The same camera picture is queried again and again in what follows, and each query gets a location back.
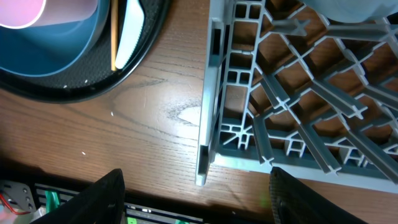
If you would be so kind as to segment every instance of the light blue bowl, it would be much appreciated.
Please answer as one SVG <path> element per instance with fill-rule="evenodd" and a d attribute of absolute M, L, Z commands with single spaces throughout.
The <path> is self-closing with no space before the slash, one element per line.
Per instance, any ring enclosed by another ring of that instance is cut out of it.
<path fill-rule="evenodd" d="M 0 27 L 0 69 L 26 77 L 65 70 L 94 46 L 108 11 L 109 0 L 99 0 L 97 10 L 84 21 L 19 30 Z"/>

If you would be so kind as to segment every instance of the dish rack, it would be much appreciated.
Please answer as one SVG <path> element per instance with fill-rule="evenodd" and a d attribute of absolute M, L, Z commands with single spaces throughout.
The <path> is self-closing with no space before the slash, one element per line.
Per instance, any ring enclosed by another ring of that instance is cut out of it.
<path fill-rule="evenodd" d="M 398 193 L 398 25 L 211 0 L 196 184 L 210 164 Z"/>

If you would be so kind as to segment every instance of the pink cup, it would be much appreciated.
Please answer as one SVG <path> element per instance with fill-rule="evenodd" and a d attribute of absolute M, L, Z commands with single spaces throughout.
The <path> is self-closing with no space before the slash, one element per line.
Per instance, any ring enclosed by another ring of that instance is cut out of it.
<path fill-rule="evenodd" d="M 82 21 L 93 15 L 98 0 L 0 0 L 0 26 L 22 29 Z"/>

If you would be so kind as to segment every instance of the wooden stick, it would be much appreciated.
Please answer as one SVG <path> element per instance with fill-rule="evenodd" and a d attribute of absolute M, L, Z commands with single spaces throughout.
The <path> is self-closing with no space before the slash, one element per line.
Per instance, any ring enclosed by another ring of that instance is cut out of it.
<path fill-rule="evenodd" d="M 119 36 L 119 0 L 112 0 L 111 8 L 111 70 L 116 71 L 116 54 L 118 52 Z"/>

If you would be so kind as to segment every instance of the white knife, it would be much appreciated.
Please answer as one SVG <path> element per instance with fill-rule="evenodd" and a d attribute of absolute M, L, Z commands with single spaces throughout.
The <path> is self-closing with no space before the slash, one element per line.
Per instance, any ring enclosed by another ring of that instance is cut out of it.
<path fill-rule="evenodd" d="M 116 68 L 122 69 L 129 61 L 136 48 L 143 26 L 144 11 L 141 8 L 139 0 L 127 0 L 122 36 L 118 54 L 116 55 Z"/>

